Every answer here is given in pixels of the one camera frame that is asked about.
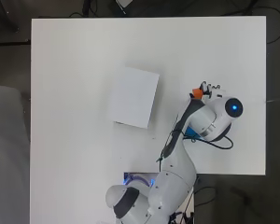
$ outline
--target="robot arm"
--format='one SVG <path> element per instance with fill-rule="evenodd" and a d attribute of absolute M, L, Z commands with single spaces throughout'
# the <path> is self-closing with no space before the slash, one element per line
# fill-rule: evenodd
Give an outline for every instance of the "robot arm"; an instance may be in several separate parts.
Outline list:
<path fill-rule="evenodd" d="M 217 88 L 203 83 L 200 90 L 202 99 L 192 96 L 177 117 L 153 187 L 113 186 L 108 190 L 106 203 L 122 224 L 167 224 L 196 181 L 195 166 L 183 145 L 186 129 L 190 127 L 206 141 L 216 141 L 243 113 L 239 100 L 225 97 Z"/>

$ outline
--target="orange object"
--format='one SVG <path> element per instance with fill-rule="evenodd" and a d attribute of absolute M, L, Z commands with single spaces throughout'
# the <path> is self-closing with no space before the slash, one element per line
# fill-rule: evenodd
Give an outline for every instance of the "orange object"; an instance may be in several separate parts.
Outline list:
<path fill-rule="evenodd" d="M 202 99 L 203 98 L 203 91 L 201 89 L 193 89 L 193 95 L 196 99 Z"/>

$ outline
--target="white table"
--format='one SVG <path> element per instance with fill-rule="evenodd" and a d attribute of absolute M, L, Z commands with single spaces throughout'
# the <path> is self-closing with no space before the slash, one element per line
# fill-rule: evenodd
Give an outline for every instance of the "white table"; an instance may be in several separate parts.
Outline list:
<path fill-rule="evenodd" d="M 192 88 L 220 84 L 244 105 L 232 150 L 187 142 L 201 174 L 265 174 L 264 17 L 33 20 L 31 224 L 113 223 L 123 172 L 155 162 Z M 148 130 L 106 118 L 114 71 L 160 74 Z"/>

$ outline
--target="white box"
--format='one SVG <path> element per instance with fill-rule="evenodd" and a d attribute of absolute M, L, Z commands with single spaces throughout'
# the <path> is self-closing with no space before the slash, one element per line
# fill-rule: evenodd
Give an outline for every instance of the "white box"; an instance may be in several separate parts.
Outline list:
<path fill-rule="evenodd" d="M 119 70 L 110 97 L 109 118 L 147 128 L 159 74 L 125 67 Z"/>

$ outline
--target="gray floor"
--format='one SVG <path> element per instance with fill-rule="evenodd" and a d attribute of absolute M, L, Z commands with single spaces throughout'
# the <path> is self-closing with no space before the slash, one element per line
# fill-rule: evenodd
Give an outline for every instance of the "gray floor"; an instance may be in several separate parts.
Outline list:
<path fill-rule="evenodd" d="M 101 17 L 112 16 L 108 9 L 111 1 L 98 0 L 98 14 Z M 81 11 L 82 2 L 82 0 L 8 1 L 10 16 L 21 30 L 17 34 L 1 31 L 0 40 L 19 41 L 30 38 L 31 18 L 40 15 L 67 16 L 74 11 Z M 148 16 L 174 15 L 174 6 L 169 4 L 168 0 L 164 2 L 166 5 L 160 8 L 162 13 L 149 10 Z M 233 2 L 238 7 L 243 7 L 246 6 L 247 0 Z M 280 0 L 260 0 L 259 5 L 280 9 Z M 235 9 L 231 0 L 200 0 L 191 7 L 179 11 L 177 16 L 216 16 Z M 274 39 L 280 32 L 278 15 L 266 9 L 255 11 L 255 14 L 268 16 L 267 39 Z M 0 85 L 14 87 L 30 94 L 30 47 L 0 48 Z M 267 99 L 277 98 L 280 98 L 280 40 L 267 47 Z M 29 104 L 25 104 L 25 107 L 29 123 Z M 267 104 L 267 175 L 200 175 L 198 188 L 203 186 L 216 186 L 217 198 L 214 202 L 196 209 L 198 224 L 280 224 L 280 101 Z M 209 197 L 212 197 L 211 190 L 198 194 L 195 202 L 205 202 Z"/>

